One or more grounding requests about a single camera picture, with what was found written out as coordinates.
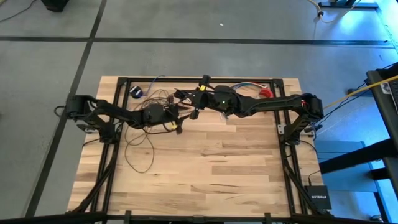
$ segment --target wooden tabletop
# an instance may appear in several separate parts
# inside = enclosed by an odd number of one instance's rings
[[[102,77],[96,97],[112,102],[117,79]],[[301,93],[298,79],[285,78],[284,84],[287,96]],[[146,90],[149,83],[133,85]],[[174,88],[196,87],[197,83],[155,83],[149,94],[158,89],[171,94]],[[258,89],[242,87],[238,93],[257,97]],[[143,100],[129,97],[127,108],[132,110]],[[290,113],[290,117],[294,120],[297,115]],[[161,130],[164,128],[160,125],[152,132]],[[129,128],[126,137],[130,140],[141,134],[142,130]],[[86,141],[96,138],[97,134],[87,134]],[[256,113],[247,118],[230,116],[225,120],[218,112],[205,110],[197,120],[185,120],[182,134],[150,135],[149,139],[155,149],[154,163],[148,172],[139,174],[126,158],[137,170],[146,170],[152,159],[150,142],[145,139],[138,146],[126,148],[127,143],[122,138],[109,214],[123,215],[125,210],[131,210],[135,215],[263,217],[269,212],[272,217],[290,216],[273,112]],[[313,144],[309,137],[302,139]],[[143,136],[132,144],[142,140]],[[94,186],[102,148],[99,142],[83,148],[69,210],[74,209]],[[297,155],[306,184],[308,175],[319,170],[317,157],[306,144],[297,146]],[[313,185],[322,184],[319,173],[312,175],[311,180]],[[98,209],[101,209],[103,192]],[[295,187],[293,193],[299,212]]]

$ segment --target gray floor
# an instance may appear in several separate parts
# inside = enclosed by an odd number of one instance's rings
[[[29,11],[0,24],[0,35],[88,37],[100,2],[70,0],[65,12],[56,14],[37,1]],[[4,3],[0,19],[29,3]],[[341,12],[327,10],[325,17]],[[112,0],[97,37],[390,40],[375,11],[353,11],[336,23],[319,22],[316,30],[315,14],[306,0]],[[57,125],[52,110],[64,104],[84,47],[85,43],[0,42],[0,218],[20,217],[25,211]],[[359,86],[366,71],[397,59],[393,47],[380,46],[94,43],[78,93],[95,95],[103,75],[297,77],[304,91],[326,104]],[[379,118],[358,117],[374,110],[372,99],[352,102],[325,123],[319,138],[382,138]],[[373,140],[363,139],[368,134]],[[68,122],[37,215],[65,211],[83,138]]]

